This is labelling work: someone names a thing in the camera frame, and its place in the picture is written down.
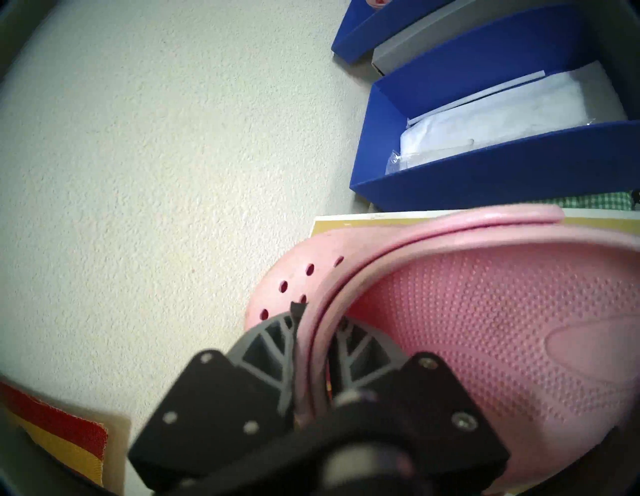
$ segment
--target red and yellow fabric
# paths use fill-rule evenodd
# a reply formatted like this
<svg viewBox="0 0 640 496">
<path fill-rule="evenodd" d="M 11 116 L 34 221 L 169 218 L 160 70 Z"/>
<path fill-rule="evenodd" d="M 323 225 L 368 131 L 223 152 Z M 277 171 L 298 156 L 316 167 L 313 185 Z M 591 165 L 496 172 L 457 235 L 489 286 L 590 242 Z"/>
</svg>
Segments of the red and yellow fabric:
<svg viewBox="0 0 640 496">
<path fill-rule="evenodd" d="M 0 401 L 10 420 L 73 471 L 102 486 L 107 430 L 102 424 L 63 412 L 0 382 Z"/>
</svg>

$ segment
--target textured white wall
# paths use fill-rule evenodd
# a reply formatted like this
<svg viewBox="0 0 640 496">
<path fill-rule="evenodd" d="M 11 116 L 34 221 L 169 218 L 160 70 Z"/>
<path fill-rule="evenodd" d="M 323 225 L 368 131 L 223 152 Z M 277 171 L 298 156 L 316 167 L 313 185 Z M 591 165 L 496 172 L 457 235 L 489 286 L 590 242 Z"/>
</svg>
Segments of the textured white wall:
<svg viewBox="0 0 640 496">
<path fill-rule="evenodd" d="M 330 52 L 347 4 L 53 11 L 0 87 L 0 374 L 133 439 L 315 215 L 366 209 L 369 84 Z"/>
</svg>

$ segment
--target blue shoebox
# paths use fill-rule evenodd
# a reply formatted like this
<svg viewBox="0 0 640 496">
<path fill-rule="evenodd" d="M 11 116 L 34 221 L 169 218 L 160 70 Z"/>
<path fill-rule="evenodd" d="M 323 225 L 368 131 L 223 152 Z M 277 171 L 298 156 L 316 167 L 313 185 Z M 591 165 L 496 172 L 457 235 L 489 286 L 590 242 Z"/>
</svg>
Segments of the blue shoebox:
<svg viewBox="0 0 640 496">
<path fill-rule="evenodd" d="M 394 34 L 451 1 L 393 0 L 375 10 L 365 0 L 351 0 L 331 50 L 346 62 L 353 63 Z"/>
<path fill-rule="evenodd" d="M 587 17 L 572 5 L 527 10 L 465 33 L 380 79 L 369 96 L 351 189 L 384 211 L 419 211 L 637 188 L 638 23 L 612 20 L 608 12 L 608 18 L 597 9 Z M 594 19 L 610 24 L 595 26 Z M 385 175 L 408 118 L 539 70 L 549 75 L 595 60 L 629 121 L 540 134 Z"/>
</svg>

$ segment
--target white tissue paper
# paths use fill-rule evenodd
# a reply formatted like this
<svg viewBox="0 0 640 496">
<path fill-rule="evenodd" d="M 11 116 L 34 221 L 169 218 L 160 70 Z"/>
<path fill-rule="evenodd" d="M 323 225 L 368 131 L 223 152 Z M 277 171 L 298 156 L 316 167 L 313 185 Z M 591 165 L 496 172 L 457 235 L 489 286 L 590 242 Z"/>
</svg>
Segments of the white tissue paper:
<svg viewBox="0 0 640 496">
<path fill-rule="evenodd" d="M 400 137 L 387 173 L 526 138 L 601 122 L 627 120 L 600 62 L 554 74 L 430 115 Z"/>
</svg>

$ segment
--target green checkered fabric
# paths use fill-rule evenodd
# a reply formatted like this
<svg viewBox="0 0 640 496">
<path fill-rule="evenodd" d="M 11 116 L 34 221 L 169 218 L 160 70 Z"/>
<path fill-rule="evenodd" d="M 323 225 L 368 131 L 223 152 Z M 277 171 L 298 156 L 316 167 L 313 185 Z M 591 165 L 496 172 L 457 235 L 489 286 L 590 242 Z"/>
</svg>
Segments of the green checkered fabric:
<svg viewBox="0 0 640 496">
<path fill-rule="evenodd" d="M 601 195 L 566 196 L 538 200 L 533 204 L 556 204 L 565 209 L 633 210 L 634 201 L 630 193 L 602 193 Z"/>
</svg>

